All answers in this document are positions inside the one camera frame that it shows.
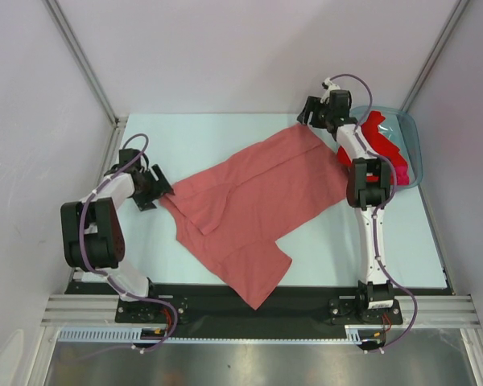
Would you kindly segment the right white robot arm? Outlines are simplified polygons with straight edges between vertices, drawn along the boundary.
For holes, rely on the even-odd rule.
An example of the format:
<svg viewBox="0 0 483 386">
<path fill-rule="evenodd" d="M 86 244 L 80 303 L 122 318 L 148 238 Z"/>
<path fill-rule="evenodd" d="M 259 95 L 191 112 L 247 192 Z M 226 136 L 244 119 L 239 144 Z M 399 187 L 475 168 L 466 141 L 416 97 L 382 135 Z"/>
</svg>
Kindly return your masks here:
<svg viewBox="0 0 483 386">
<path fill-rule="evenodd" d="M 346 199 L 355 211 L 364 261 L 355 302 L 357 317 L 375 322 L 394 302 L 393 282 L 386 271 L 383 220 L 393 195 L 394 169 L 366 140 L 350 115 L 350 91 L 333 89 L 325 97 L 308 96 L 297 117 L 300 124 L 327 130 L 349 157 Z"/>
</svg>

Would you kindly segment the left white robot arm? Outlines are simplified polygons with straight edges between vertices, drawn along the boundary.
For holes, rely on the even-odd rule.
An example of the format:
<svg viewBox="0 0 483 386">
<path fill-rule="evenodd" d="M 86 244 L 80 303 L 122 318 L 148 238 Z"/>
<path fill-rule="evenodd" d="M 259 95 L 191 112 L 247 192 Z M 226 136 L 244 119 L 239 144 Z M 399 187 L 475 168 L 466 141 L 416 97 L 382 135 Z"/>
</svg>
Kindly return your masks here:
<svg viewBox="0 0 483 386">
<path fill-rule="evenodd" d="M 139 211 L 174 190 L 159 165 L 132 148 L 119 151 L 118 163 L 87 197 L 60 208 L 64 259 L 68 266 L 103 278 L 120 296 L 134 302 L 144 321 L 157 319 L 162 302 L 150 294 L 151 281 L 126 261 L 126 242 L 117 210 L 132 199 Z"/>
</svg>

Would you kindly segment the salmon pink t shirt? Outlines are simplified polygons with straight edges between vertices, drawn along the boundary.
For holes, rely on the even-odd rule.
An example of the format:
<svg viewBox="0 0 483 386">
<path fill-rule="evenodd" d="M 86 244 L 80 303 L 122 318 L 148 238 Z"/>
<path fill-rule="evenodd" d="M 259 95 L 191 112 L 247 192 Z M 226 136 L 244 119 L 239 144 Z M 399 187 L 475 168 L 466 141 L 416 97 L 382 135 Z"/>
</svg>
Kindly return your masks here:
<svg viewBox="0 0 483 386">
<path fill-rule="evenodd" d="M 336 153 L 296 124 L 177 182 L 159 202 L 176 239 L 256 310 L 292 263 L 277 240 L 344 200 L 347 181 Z"/>
</svg>

